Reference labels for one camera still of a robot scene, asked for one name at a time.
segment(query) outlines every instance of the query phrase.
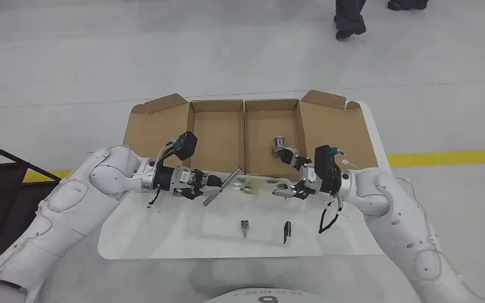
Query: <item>open cardboard box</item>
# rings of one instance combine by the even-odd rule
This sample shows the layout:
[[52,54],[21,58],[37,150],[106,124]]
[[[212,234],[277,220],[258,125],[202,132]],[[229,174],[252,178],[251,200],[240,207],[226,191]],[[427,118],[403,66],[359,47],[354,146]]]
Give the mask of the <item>open cardboard box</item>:
[[[299,178],[298,172],[272,154],[273,138],[300,155],[314,157],[320,145],[337,146],[357,167],[377,167],[360,104],[311,90],[301,100],[205,100],[188,102],[178,94],[133,107],[124,144],[139,156],[157,158],[161,147],[191,130],[199,139],[183,165],[201,170]],[[342,164],[341,168],[352,168]],[[180,161],[168,158],[166,165]]]

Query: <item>yellow floor line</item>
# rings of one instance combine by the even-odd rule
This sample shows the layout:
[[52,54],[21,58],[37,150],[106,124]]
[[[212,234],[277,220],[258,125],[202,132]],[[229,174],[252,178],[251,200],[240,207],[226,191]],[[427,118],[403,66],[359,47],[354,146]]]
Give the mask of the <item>yellow floor line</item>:
[[[413,154],[388,154],[387,159],[391,167],[419,167],[460,164],[485,164],[485,150],[478,151],[439,151]],[[50,170],[60,178],[65,178],[71,170]],[[50,181],[46,176],[35,171],[27,171],[25,183]]]
[[485,150],[389,154],[387,160],[391,167],[485,164]]

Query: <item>black chair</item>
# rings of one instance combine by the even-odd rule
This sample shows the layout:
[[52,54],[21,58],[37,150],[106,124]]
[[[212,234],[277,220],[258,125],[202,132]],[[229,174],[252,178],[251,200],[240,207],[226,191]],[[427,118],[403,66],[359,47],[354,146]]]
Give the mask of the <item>black chair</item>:
[[[37,205],[59,184],[61,178],[3,149],[0,155],[11,163],[0,164],[0,254],[27,229],[36,217]],[[52,181],[24,183],[28,170]]]

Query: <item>person's leg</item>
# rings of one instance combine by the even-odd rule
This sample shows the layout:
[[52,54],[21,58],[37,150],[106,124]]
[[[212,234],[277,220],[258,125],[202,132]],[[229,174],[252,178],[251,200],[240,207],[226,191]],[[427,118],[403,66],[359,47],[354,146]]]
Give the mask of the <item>person's leg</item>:
[[362,12],[362,8],[364,8],[364,5],[365,5],[365,0],[360,0],[359,3],[358,3],[358,13],[359,14]]
[[342,0],[335,0],[335,17],[333,18],[333,21],[335,23],[338,23],[342,18]]
[[336,0],[336,34],[337,40],[344,40],[353,34],[360,35],[365,32],[364,19],[361,10],[365,0]]

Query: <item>table surface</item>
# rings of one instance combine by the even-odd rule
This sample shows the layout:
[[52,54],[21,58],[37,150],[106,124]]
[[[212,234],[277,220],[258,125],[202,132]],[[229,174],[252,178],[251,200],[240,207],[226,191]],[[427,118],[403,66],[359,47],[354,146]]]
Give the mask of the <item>table surface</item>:
[[[361,107],[377,163],[390,171],[371,111],[365,104],[361,103]],[[255,182],[261,184],[258,180],[268,178],[246,179],[254,186]],[[202,206],[204,197],[190,201],[166,192],[160,194],[152,208],[147,208],[150,194],[131,192],[103,224],[99,253],[107,259],[383,254],[353,205],[345,204],[339,220],[318,235],[321,212],[326,207],[322,200],[327,196],[272,201],[278,197],[269,195],[264,185],[256,186],[257,195],[244,194],[237,187],[225,189],[207,208]],[[333,217],[335,206],[333,203],[327,211],[325,223]],[[240,230],[241,220],[250,223],[246,238]],[[292,237],[283,244],[287,220],[292,222]]]

